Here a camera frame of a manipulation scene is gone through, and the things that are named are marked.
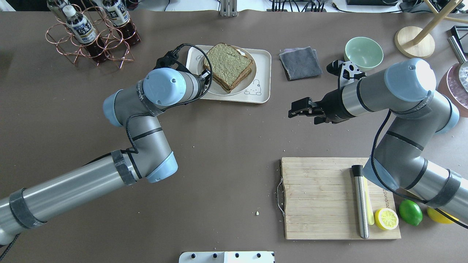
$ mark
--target white tray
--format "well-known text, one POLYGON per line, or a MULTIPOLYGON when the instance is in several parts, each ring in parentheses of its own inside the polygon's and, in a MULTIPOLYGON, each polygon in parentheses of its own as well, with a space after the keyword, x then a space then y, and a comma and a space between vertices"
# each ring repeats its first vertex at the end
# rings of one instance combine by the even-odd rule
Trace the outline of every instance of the white tray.
MULTIPOLYGON (((208 52, 213 46, 197 45, 203 52, 208 52)), ((244 49, 255 61, 256 72, 252 72, 252 82, 242 91, 234 95, 217 95, 214 93, 206 93, 202 99, 232 101, 232 102, 249 102, 249 103, 265 103, 270 98, 270 77, 271 77, 271 55, 268 51, 260 49, 244 49)), ((192 73, 201 74, 203 71, 203 54, 196 48, 191 47, 187 56, 186 67, 192 73)), ((216 82, 212 82, 210 89, 222 89, 216 82)))

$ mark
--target wooden stand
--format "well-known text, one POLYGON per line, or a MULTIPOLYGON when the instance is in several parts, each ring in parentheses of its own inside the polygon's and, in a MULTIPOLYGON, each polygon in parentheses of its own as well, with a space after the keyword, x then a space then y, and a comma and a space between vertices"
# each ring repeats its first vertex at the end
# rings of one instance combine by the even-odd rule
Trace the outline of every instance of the wooden stand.
POLYGON ((413 26, 400 29, 395 34, 395 45, 398 50, 409 58, 430 57, 434 53, 435 42, 429 32, 460 3, 461 0, 451 0, 423 29, 413 26))

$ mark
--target lemon slice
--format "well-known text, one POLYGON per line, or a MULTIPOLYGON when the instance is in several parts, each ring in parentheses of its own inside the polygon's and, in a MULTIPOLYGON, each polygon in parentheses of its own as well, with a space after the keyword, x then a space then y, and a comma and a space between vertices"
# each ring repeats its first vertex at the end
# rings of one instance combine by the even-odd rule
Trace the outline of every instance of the lemon slice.
POLYGON ((390 208, 380 208, 375 212, 375 224, 383 230, 393 230, 398 226, 398 216, 390 208))

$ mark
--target wooden cutting board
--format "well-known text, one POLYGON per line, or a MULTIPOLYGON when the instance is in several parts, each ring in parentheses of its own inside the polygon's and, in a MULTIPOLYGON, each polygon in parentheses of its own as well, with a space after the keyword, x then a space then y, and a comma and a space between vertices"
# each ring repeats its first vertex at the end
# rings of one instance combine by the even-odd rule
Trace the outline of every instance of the wooden cutting board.
MULTIPOLYGON (((361 239, 351 166, 368 158, 283 157, 286 239, 361 239)), ((393 194, 372 182, 369 196, 373 212, 382 207, 396 211, 393 194)), ((369 239, 400 239, 400 229, 369 226, 369 239)))

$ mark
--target bottle label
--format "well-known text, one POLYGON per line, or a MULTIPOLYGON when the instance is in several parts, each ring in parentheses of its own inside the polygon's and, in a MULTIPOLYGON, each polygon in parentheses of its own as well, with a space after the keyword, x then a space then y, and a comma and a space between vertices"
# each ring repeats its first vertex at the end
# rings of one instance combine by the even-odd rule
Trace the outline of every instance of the bottle label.
POLYGON ((88 44, 96 39, 96 29, 84 16, 78 24, 68 27, 73 31, 78 41, 82 44, 88 44))
POLYGON ((130 16, 128 15, 127 9, 121 1, 117 1, 117 4, 111 7, 104 6, 104 9, 106 10, 109 20, 116 27, 121 26, 130 20, 130 16))

